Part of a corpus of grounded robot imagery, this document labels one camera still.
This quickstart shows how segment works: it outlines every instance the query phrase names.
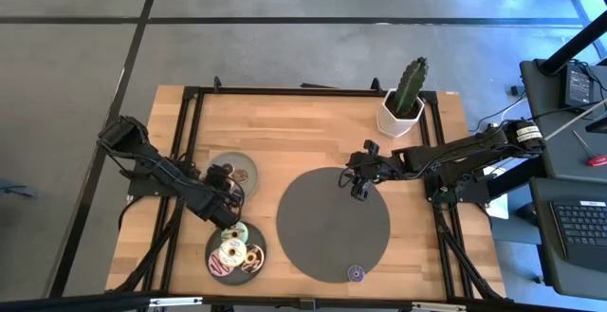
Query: wooden table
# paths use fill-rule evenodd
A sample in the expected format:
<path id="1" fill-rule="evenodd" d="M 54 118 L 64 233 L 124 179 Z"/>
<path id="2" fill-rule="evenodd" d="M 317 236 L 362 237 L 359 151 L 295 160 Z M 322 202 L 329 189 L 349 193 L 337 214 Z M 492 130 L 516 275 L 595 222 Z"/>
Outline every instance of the wooden table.
<path id="1" fill-rule="evenodd" d="M 183 86 L 162 85 L 156 92 L 148 122 L 151 142 L 161 154 L 170 153 Z M 467 135 L 462 102 L 457 93 L 439 92 L 439 108 L 446 141 Z M 205 245 L 215 229 L 185 211 L 175 254 L 170 292 L 195 295 L 317 297 L 354 299 L 446 299 L 432 208 L 422 180 L 378 185 L 390 212 L 390 241 L 378 265 L 361 284 L 316 281 L 292 265 L 276 230 L 276 211 L 286 187 L 298 175 L 320 167 L 343 167 L 349 155 L 369 138 L 389 150 L 422 143 L 418 125 L 402 138 L 377 131 L 379 98 L 205 95 L 194 161 L 205 169 L 210 158 L 240 151 L 257 164 L 260 181 L 248 197 L 243 220 L 253 223 L 267 240 L 267 260 L 247 284 L 225 286 L 205 268 Z M 432 144 L 432 113 L 427 107 Z M 192 113 L 186 122 L 186 132 Z M 185 150 L 183 140 L 181 150 Z M 150 246 L 157 197 L 143 198 L 124 216 L 107 288 L 121 284 Z M 482 276 L 505 295 L 487 217 L 473 205 L 460 204 L 466 251 Z M 153 287 L 159 287 L 164 253 L 156 262 Z M 457 261 L 451 255 L 455 291 L 463 295 Z"/>

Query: red screwdriver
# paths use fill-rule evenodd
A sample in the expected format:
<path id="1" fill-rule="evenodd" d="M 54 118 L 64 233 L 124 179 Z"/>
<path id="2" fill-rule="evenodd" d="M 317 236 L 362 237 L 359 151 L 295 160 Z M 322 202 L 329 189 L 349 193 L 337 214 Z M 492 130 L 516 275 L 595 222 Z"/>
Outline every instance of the red screwdriver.
<path id="1" fill-rule="evenodd" d="M 588 162 L 586 163 L 588 166 L 603 166 L 603 165 L 607 165 L 607 156 L 598 156 L 591 148 L 590 146 L 588 146 L 588 144 L 586 143 L 586 141 L 584 141 L 584 139 L 582 139 L 578 132 L 576 131 L 572 131 L 573 134 L 576 136 L 576 138 L 579 140 L 579 143 L 581 144 L 581 146 L 584 147 L 584 150 L 586 150 L 586 153 L 588 154 L 588 156 L 590 157 L 588 159 Z"/>

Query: white hexagonal pot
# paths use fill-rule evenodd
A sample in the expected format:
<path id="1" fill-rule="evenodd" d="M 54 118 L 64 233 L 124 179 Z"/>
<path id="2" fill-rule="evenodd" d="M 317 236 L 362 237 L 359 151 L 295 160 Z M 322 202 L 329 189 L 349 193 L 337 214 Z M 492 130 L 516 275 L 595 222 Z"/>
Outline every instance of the white hexagonal pot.
<path id="1" fill-rule="evenodd" d="M 421 117 L 421 113 L 424 111 L 425 107 L 424 101 L 417 98 L 419 111 L 417 112 L 415 119 L 397 119 L 392 115 L 390 109 L 386 107 L 386 101 L 395 92 L 396 89 L 388 90 L 388 94 L 386 94 L 386 97 L 383 99 L 379 111 L 377 112 L 377 129 L 381 134 L 390 138 L 398 138 L 409 132 L 411 127 L 415 125 L 419 120 L 419 117 Z"/>

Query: black keyboard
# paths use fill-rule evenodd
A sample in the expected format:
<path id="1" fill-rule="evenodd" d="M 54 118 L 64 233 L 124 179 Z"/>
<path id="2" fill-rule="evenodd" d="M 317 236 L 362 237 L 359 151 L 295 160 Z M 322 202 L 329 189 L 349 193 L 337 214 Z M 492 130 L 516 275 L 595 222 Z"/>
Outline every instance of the black keyboard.
<path id="1" fill-rule="evenodd" d="M 550 206 L 567 261 L 607 272 L 607 203 L 559 200 Z"/>

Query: gray circular mat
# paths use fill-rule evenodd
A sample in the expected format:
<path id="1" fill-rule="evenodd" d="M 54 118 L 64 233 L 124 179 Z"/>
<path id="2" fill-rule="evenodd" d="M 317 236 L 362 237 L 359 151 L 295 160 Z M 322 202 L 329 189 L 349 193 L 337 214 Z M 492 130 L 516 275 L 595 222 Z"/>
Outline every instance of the gray circular mat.
<path id="1" fill-rule="evenodd" d="M 264 239 L 264 235 L 260 232 L 255 226 L 251 225 L 251 223 L 244 222 L 248 228 L 248 244 L 254 244 L 259 246 L 264 251 L 264 264 L 258 271 L 253 273 L 246 273 L 240 268 L 235 268 L 232 273 L 226 275 L 225 277 L 216 277 L 211 274 L 211 276 L 221 284 L 226 285 L 240 285 L 248 283 L 253 280 L 254 277 L 259 274 L 260 271 L 264 270 L 264 266 L 267 262 L 267 248 L 266 248 L 266 239 Z M 209 242 L 207 242 L 207 247 L 205 249 L 205 265 L 207 266 L 207 270 L 209 270 L 209 256 L 211 253 L 221 246 L 221 230 L 217 229 L 209 238 Z"/>
<path id="2" fill-rule="evenodd" d="M 322 282 L 348 282 L 348 268 L 369 273 L 388 246 L 390 216 L 377 189 L 360 202 L 351 185 L 338 186 L 340 168 L 322 168 L 297 177 L 278 207 L 276 228 L 288 259 Z"/>

